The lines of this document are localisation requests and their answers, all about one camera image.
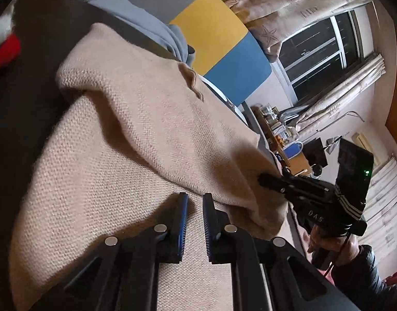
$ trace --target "black handheld device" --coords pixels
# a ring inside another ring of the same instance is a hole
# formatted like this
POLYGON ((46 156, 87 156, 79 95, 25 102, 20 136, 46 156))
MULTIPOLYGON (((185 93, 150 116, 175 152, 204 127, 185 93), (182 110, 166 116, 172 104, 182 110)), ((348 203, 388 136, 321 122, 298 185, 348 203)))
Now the black handheld device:
MULTIPOLYGON (((285 168, 281 178, 262 173, 259 184, 285 195, 293 204, 298 223, 308 234, 316 224, 323 237, 362 236, 367 228, 362 215, 374 157, 367 150, 341 139, 338 163, 335 185, 306 176, 293 176, 285 168)), ((312 264, 327 270, 337 256, 338 253, 319 249, 312 255, 312 264)))

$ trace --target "hand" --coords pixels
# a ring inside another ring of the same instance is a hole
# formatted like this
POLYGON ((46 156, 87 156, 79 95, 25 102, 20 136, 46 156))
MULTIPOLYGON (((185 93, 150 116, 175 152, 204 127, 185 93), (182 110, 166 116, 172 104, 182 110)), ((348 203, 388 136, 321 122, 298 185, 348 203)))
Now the hand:
MULTIPOLYGON (((339 252, 341 250, 342 245, 345 242, 344 237, 329 237, 323 238, 320 235, 319 227, 315 225, 312 228, 311 236, 309 238, 309 248, 308 252, 311 253, 318 248, 323 248, 326 250, 332 250, 339 252)), ((355 257, 359 254, 359 247, 357 237, 355 235, 351 235, 349 241, 345 245, 344 249, 339 255, 338 260, 336 261, 335 265, 341 266, 351 263, 355 257)))

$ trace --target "blue cushion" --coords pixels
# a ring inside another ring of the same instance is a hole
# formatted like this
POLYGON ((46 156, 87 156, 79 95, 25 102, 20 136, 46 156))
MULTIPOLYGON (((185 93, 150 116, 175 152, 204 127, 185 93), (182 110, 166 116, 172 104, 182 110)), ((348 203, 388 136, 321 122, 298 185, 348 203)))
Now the blue cushion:
POLYGON ((270 63, 250 32, 204 77, 239 106, 271 74, 270 63))

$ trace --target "black metal clamp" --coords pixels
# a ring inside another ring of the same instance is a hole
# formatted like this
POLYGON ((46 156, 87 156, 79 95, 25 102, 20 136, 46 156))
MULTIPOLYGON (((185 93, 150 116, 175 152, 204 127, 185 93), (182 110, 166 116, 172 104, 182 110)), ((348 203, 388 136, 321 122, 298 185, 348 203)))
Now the black metal clamp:
POLYGON ((133 238, 105 239, 31 311, 156 310, 158 267, 183 258, 188 195, 133 238))
POLYGON ((231 264, 234 311, 359 311, 284 238, 253 238, 203 196, 207 254, 231 264))

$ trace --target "curtain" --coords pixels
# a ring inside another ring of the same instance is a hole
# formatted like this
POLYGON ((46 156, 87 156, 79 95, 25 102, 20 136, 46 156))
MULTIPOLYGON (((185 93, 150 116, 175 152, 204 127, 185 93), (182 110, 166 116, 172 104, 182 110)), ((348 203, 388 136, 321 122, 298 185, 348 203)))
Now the curtain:
POLYGON ((372 246, 378 261, 397 248, 397 162, 391 158, 372 175, 364 218, 367 230, 360 244, 372 246))
POLYGON ((303 141, 304 138, 319 129, 329 119, 338 116, 341 109, 383 74, 385 74, 384 59, 379 54, 319 99, 298 118, 295 128, 300 135, 299 139, 303 141))
POLYGON ((225 0, 261 45, 271 62, 282 42, 311 23, 352 10, 371 0, 225 0))

